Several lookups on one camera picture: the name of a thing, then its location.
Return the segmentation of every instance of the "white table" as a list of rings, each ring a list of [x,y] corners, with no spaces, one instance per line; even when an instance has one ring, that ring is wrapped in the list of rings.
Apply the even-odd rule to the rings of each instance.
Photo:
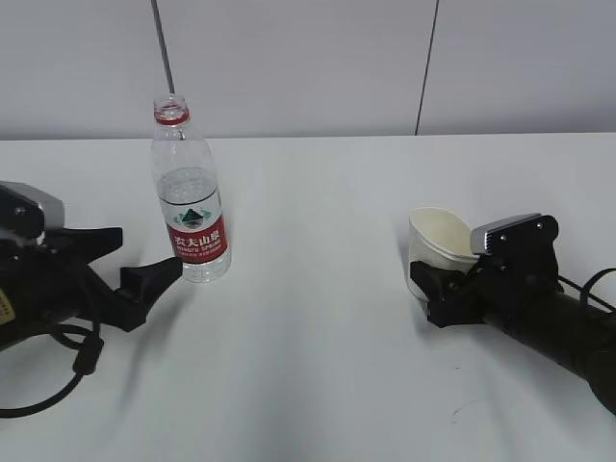
[[[616,135],[216,140],[228,273],[178,282],[98,371],[36,417],[0,422],[2,460],[613,461],[616,419],[587,384],[487,326],[428,324],[401,252],[408,212],[471,225],[557,217],[561,272],[616,263]],[[170,255],[148,141],[0,143],[0,177],[61,198],[66,225],[124,228],[95,264]],[[614,284],[599,295],[616,299]],[[46,398],[73,352],[0,353],[3,407]]]

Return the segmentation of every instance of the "black cable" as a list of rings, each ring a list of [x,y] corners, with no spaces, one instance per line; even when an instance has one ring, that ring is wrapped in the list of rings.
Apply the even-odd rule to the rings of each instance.
[[[69,339],[68,337],[66,337],[66,334],[76,334],[88,337],[91,333],[91,331],[87,330],[85,327],[80,327],[79,325],[60,324],[60,327],[61,328],[59,328],[59,326],[53,326],[49,332],[49,335],[60,345],[70,349],[81,348],[83,342],[77,342],[75,340]]]
[[[62,263],[56,262],[53,258],[49,258],[49,261],[52,263],[52,265],[57,266],[59,270],[67,272],[77,281],[77,284],[79,285],[79,288],[81,289],[81,292],[86,299],[86,311],[88,311],[88,314],[90,315],[92,328],[91,330],[87,330],[85,327],[80,327],[78,325],[58,324],[50,326],[49,330],[46,332],[38,332],[33,335],[34,337],[37,335],[50,334],[54,340],[61,343],[62,345],[65,345],[66,347],[69,347],[71,349],[77,349],[77,358],[75,360],[75,363],[73,363],[73,370],[75,370],[76,372],[73,375],[73,378],[71,378],[70,381],[66,385],[64,385],[62,389],[55,395],[30,406],[16,407],[13,409],[0,409],[0,419],[17,419],[20,417],[32,416],[33,414],[37,414],[41,411],[49,409],[55,404],[58,404],[60,401],[66,398],[73,390],[75,390],[75,388],[77,387],[77,385],[79,385],[79,382],[81,382],[82,378],[84,378],[84,375],[86,375],[86,373],[93,372],[93,366],[95,365],[96,359],[98,359],[98,354],[100,354],[100,348],[102,348],[102,340],[100,339],[100,317],[98,315],[98,312],[96,311],[94,300],[92,299],[90,291],[88,290],[84,279],[81,277],[81,274],[73,270],[70,265],[63,266]],[[65,334],[83,335],[84,342],[75,342],[74,340],[71,340],[66,337]],[[77,372],[80,369],[76,368],[76,365],[82,358],[82,353],[85,353],[83,356],[87,356],[87,353],[92,353],[91,348],[96,346],[99,346],[99,348],[98,352],[96,353],[94,362],[91,365],[91,371],[87,371],[86,373]]]
[[[175,93],[175,85],[173,85],[173,76],[171,75],[171,64],[169,64],[169,54],[167,52],[167,44],[165,43],[165,34],[163,33],[163,22],[161,14],[158,10],[157,0],[150,0],[152,4],[152,12],[154,13],[154,25],[156,26],[156,35],[158,44],[161,48],[161,57],[163,58],[163,66],[165,67],[165,76],[167,77],[167,86],[169,93]]]
[[[590,290],[593,288],[593,286],[597,284],[597,282],[599,282],[602,277],[614,271],[616,271],[616,268],[602,269],[593,277],[588,279],[588,282],[584,284],[584,287],[582,287],[581,291],[579,292],[579,304],[581,305],[582,309],[585,309],[588,306],[588,298],[590,297]],[[612,313],[605,313],[605,319],[610,318],[614,314],[613,311],[614,310],[612,308]]]
[[[610,270],[608,270],[608,269],[604,269],[603,271],[598,272],[597,274],[595,274],[593,277],[591,277],[591,278],[590,278],[590,280],[586,283],[586,285],[588,285],[588,283],[589,283],[589,282],[593,281],[593,280],[595,279],[595,277],[597,277],[597,275],[599,274],[600,276],[597,278],[597,280],[595,280],[595,281],[592,283],[592,285],[591,285],[591,287],[592,287],[592,286],[593,286],[593,285],[594,285],[594,284],[595,284],[595,283],[596,283],[599,279],[601,279],[601,278],[602,278],[605,274],[607,274],[607,272],[604,272],[604,271],[611,272],[611,271],[610,271]],[[582,302],[582,300],[581,300],[581,295],[582,295],[582,291],[583,291],[584,289],[583,289],[580,285],[576,284],[576,283],[575,283],[575,282],[573,282],[572,280],[567,279],[566,277],[561,276],[561,275],[559,275],[559,276],[558,276],[558,280],[559,280],[560,282],[564,283],[564,284],[567,284],[567,285],[568,285],[568,286],[570,286],[570,287],[573,287],[573,288],[574,288],[574,289],[576,289],[578,292],[580,292],[580,295],[579,295],[579,301],[580,301],[580,302]],[[598,296],[596,296],[596,295],[592,295],[592,294],[590,294],[590,290],[589,290],[589,292],[588,292],[588,294],[587,294],[587,298],[590,298],[591,300],[596,301],[597,303],[599,303],[599,304],[600,304],[601,306],[603,306],[604,308],[607,308],[609,311],[616,311],[616,308],[614,308],[612,305],[610,305],[609,303],[607,303],[605,300],[603,300],[603,299],[599,298],[599,297],[598,297]]]
[[[83,329],[83,331],[77,331],[77,329],[72,329],[72,327],[78,327],[79,329]],[[54,326],[54,329],[56,329],[58,332],[79,335],[83,335],[84,333],[88,335],[91,333],[91,331],[87,330],[84,327],[69,324],[59,324]],[[38,335],[45,335],[47,333],[49,332],[39,332],[33,335],[33,337],[36,337]],[[75,387],[79,385],[79,382],[81,382],[82,378],[84,378],[84,375],[82,373],[75,373],[73,375],[73,378],[71,378],[70,381],[66,385],[64,385],[58,393],[49,397],[48,399],[38,402],[37,404],[32,404],[30,406],[24,407],[15,407],[13,409],[0,409],[0,419],[18,419],[20,417],[32,416],[33,414],[44,411],[45,409],[49,409],[54,404],[57,404],[64,398],[66,398],[68,394],[70,394],[70,392],[72,392]]]
[[[441,0],[436,0],[434,5],[434,17],[432,19],[432,31],[430,32],[430,43],[427,46],[427,57],[425,58],[425,70],[423,72],[422,95],[420,96],[420,107],[417,110],[417,121],[415,122],[415,136],[420,133],[420,123],[422,121],[422,110],[424,109],[425,85],[427,84],[427,74],[432,60],[432,46],[434,45],[434,34],[436,32],[436,19],[439,15],[439,5]]]

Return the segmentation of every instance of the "bottle cap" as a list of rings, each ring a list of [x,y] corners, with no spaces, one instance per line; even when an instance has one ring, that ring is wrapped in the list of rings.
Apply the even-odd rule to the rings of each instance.
[[[154,100],[154,118],[161,125],[178,125],[191,117],[184,96],[166,94]]]

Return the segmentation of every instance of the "mountain logo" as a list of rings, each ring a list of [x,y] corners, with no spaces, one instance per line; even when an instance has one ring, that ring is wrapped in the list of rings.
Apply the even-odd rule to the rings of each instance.
[[[173,221],[189,229],[196,229],[203,224],[203,221],[207,221],[212,216],[212,213],[205,209],[200,209],[199,212],[201,214],[189,209],[185,214],[178,214]]]

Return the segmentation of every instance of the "water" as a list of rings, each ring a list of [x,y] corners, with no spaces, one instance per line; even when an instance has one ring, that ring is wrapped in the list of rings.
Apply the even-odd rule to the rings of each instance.
[[[218,182],[210,170],[198,167],[178,168],[164,175],[157,185],[158,195],[164,202],[163,209],[167,222],[172,219],[166,210],[174,206],[198,204],[207,200],[217,201]],[[185,279],[192,282],[210,282],[226,273],[231,264],[231,247],[216,260],[193,264],[184,262]]]

